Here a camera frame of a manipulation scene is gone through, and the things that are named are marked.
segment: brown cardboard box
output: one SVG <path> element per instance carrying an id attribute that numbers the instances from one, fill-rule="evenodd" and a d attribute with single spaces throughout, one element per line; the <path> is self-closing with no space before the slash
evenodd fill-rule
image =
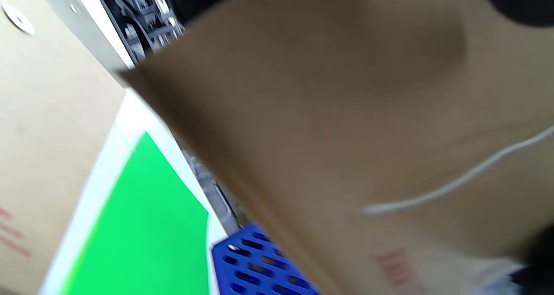
<path id="1" fill-rule="evenodd" d="M 125 91 L 44 0 L 0 0 L 0 293 L 35 295 Z"/>
<path id="2" fill-rule="evenodd" d="M 554 141 L 360 210 L 554 123 L 553 36 L 486 0 L 231 0 L 125 76 L 322 294 L 471 294 L 554 221 Z"/>

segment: white cable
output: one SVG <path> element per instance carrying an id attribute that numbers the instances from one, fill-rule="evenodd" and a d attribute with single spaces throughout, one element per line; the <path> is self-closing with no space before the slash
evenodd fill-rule
<path id="1" fill-rule="evenodd" d="M 548 137 L 552 136 L 553 134 L 554 134 L 554 125 L 540 132 L 540 134 L 536 135 L 535 137 L 532 137 L 526 141 L 521 141 L 520 143 L 511 145 L 510 147 L 506 147 L 501 151 L 498 151 L 497 153 L 489 157 L 489 159 L 486 159 L 485 161 L 479 163 L 478 165 L 469 169 L 469 171 L 467 171 L 465 174 L 461 175 L 451 183 L 445 186 L 442 186 L 435 191 L 431 191 L 427 194 L 424 194 L 422 196 L 409 199 L 409 200 L 368 205 L 362 210 L 362 214 L 366 216 L 380 216 L 380 215 L 385 215 L 392 212 L 397 212 L 400 210 L 407 210 L 408 208 L 413 208 L 419 205 L 427 204 L 428 202 L 431 202 L 442 196 L 445 196 L 455 191 L 457 188 L 465 185 L 466 183 L 468 183 L 469 181 L 477 177 L 479 174 L 489 169 L 489 167 L 492 167 L 492 165 L 500 161 L 500 159 L 502 159 L 503 157 L 506 157 L 506 155 L 509 155 L 510 153 L 514 153 L 515 151 L 519 151 L 521 149 L 526 149 L 528 147 L 536 145 L 541 141 L 544 141 Z"/>

